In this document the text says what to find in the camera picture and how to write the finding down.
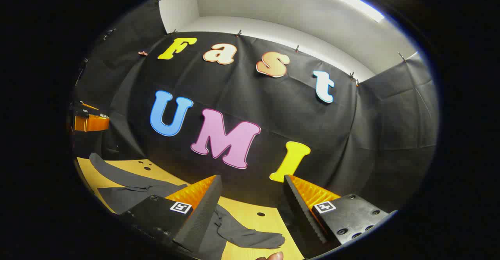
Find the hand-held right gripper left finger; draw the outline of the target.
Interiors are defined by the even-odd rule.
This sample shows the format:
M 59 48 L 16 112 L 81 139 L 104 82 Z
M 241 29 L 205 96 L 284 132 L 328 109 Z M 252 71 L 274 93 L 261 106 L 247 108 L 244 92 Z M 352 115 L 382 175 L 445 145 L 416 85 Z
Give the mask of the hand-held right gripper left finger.
M 150 195 L 119 219 L 167 250 L 194 255 L 221 191 L 221 176 L 213 175 L 168 196 Z

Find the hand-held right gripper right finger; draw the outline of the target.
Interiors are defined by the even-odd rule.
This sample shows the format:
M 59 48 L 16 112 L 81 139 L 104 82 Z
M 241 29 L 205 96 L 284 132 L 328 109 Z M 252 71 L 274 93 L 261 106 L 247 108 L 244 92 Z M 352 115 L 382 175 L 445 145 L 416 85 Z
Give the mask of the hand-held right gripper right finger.
M 389 217 L 357 194 L 339 196 L 294 175 L 284 176 L 284 194 L 300 232 L 305 258 L 344 246 Z

